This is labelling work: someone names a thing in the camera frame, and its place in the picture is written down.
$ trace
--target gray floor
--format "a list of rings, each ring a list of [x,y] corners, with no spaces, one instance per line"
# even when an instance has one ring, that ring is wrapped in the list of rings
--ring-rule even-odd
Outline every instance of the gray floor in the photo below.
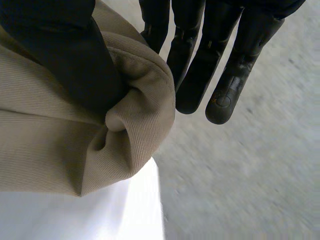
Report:
[[[105,2],[142,31],[138,0]],[[205,107],[236,32],[198,111],[177,112],[154,156],[167,240],[320,239],[313,193],[319,15],[319,1],[307,0],[287,18],[260,55],[228,123],[209,123]],[[164,59],[174,34],[171,20]]]

